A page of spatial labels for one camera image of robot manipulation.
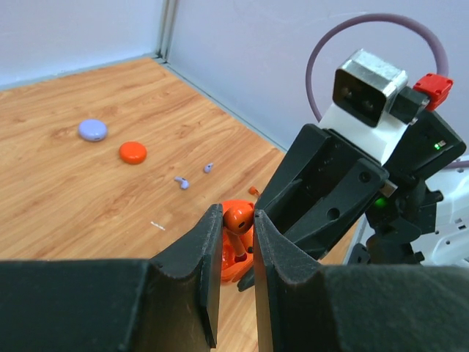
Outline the orange earbud case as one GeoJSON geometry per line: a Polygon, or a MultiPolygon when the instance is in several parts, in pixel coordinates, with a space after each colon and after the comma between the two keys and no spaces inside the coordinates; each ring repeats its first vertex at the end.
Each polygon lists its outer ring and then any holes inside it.
{"type": "Polygon", "coordinates": [[[147,149],[139,142],[125,142],[119,148],[119,157],[127,164],[141,164],[147,157],[147,149]]]}
{"type": "Polygon", "coordinates": [[[254,203],[231,199],[222,205],[221,281],[237,282],[253,265],[254,203]]]}

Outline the orange earbud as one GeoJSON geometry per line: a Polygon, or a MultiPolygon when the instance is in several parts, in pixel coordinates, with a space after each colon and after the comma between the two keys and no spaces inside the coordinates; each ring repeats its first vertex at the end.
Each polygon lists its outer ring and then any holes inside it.
{"type": "Polygon", "coordinates": [[[256,187],[253,187],[253,186],[250,187],[250,188],[248,189],[248,192],[249,192],[249,194],[252,194],[252,195],[255,195],[255,196],[259,196],[259,191],[257,190],[256,187]]]}
{"type": "Polygon", "coordinates": [[[237,203],[231,206],[223,217],[224,232],[234,249],[236,263],[247,259],[254,247],[254,205],[237,203]]]}

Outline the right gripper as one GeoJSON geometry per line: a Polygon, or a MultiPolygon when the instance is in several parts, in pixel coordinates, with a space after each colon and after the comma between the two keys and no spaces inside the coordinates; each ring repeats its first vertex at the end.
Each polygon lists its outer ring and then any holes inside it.
{"type": "Polygon", "coordinates": [[[465,148],[448,127],[414,126],[382,164],[336,131],[304,125],[255,208],[315,260],[365,216],[374,234],[354,263],[419,264],[412,242],[435,229],[443,199],[426,182],[465,148]]]}

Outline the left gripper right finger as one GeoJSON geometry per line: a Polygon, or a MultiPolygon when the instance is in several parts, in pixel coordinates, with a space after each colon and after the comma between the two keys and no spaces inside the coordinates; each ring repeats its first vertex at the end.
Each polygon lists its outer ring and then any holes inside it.
{"type": "Polygon", "coordinates": [[[254,217],[261,351],[466,351],[468,270],[322,265],[254,217]]]}

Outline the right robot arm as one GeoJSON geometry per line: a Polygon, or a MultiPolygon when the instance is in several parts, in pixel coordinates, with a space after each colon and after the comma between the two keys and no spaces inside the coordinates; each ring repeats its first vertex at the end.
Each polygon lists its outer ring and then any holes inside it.
{"type": "Polygon", "coordinates": [[[256,201],[276,229],[306,254],[322,259],[365,216],[378,238],[376,263],[419,263],[411,249],[434,231],[442,192],[426,181],[465,151],[444,122],[410,127],[397,154],[381,164],[335,128],[302,127],[256,201]]]}

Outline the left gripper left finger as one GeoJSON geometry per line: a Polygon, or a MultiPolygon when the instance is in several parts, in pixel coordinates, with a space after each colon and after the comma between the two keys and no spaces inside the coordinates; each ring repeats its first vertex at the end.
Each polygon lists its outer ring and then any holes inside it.
{"type": "Polygon", "coordinates": [[[150,259],[1,263],[3,351],[209,351],[223,208],[150,259]]]}

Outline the purple earbud far right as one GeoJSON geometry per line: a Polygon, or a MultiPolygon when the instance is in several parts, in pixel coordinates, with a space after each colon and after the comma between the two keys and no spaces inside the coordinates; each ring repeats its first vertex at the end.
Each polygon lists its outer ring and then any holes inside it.
{"type": "Polygon", "coordinates": [[[190,183],[186,178],[183,177],[175,177],[174,181],[179,183],[179,186],[182,190],[187,190],[190,187],[190,183]]]}

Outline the purple earbud case right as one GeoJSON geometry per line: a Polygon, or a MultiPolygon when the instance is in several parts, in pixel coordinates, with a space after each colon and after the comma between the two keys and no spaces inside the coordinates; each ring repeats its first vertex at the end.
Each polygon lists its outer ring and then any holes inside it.
{"type": "Polygon", "coordinates": [[[78,135],[88,142],[100,142],[107,137],[108,128],[100,120],[87,119],[78,125],[78,135]]]}

